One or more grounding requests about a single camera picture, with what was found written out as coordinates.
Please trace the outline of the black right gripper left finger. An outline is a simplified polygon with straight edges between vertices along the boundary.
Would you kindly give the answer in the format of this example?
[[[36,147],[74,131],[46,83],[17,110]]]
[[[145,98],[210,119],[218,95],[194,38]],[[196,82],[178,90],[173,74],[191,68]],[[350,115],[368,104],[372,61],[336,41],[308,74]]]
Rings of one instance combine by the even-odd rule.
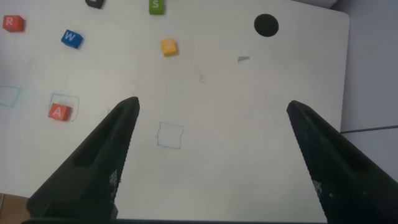
[[[114,200],[139,109],[132,96],[111,110],[28,199],[32,218],[116,218]]]

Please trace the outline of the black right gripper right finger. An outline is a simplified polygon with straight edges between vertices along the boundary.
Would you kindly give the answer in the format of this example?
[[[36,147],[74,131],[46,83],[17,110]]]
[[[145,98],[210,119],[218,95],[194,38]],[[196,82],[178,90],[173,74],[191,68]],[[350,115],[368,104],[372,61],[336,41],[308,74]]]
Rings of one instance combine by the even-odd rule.
[[[287,107],[295,138],[329,223],[397,222],[397,182],[311,107]]]

